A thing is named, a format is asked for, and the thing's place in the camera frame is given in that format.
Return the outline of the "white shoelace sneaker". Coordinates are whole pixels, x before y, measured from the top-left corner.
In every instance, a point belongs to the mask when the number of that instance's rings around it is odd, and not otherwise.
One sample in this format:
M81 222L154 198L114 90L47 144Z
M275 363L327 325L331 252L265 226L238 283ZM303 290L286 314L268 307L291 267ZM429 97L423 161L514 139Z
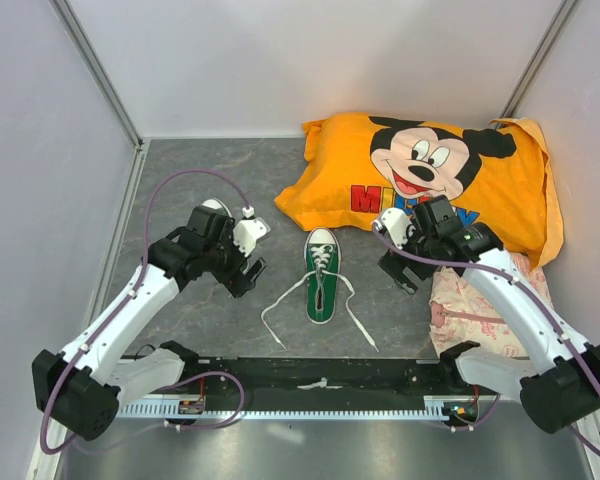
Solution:
M345 309L349 318L353 321L369 345L378 352L379 349L375 340L350 307L350 300L355 296L356 291L349 279L339 273L340 249L338 244L309 242L305 246L305 262L306 273L301 279L284 291L273 304L265 307L260 314L260 319L273 340L283 349L286 348L282 340L267 323L265 319L267 313L277 307L287 296L299 287L306 286L306 312L309 320L314 324L326 324L334 315L337 286L338 282L341 281L348 291L348 296L345 300Z

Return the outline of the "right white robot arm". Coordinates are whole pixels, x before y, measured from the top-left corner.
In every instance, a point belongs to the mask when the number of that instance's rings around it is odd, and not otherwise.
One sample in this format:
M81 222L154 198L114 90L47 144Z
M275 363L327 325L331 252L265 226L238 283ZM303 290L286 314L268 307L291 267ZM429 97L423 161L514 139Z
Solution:
M447 392L471 384L519 402L533 423L555 433L600 409L600 344L563 320L531 286L499 237L485 224L464 225L449 200L436 197L413 214L384 210L372 223L388 251L380 267L399 285L424 280L448 267L481 293L520 341L520 359L494 354L475 344L453 349L438 368Z

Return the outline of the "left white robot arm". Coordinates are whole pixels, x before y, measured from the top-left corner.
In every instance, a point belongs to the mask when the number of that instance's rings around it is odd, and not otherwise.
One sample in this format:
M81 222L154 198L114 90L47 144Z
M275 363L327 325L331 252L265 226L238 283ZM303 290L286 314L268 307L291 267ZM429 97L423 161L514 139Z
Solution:
M249 260L270 231L259 217L237 220L216 200L186 225L152 243L129 283L77 338L32 363L37 407L83 440L102 435L119 409L166 387L188 393L199 382L192 352L175 342L129 363L121 358L154 316L186 286L210 274L235 298L253 289L263 259Z

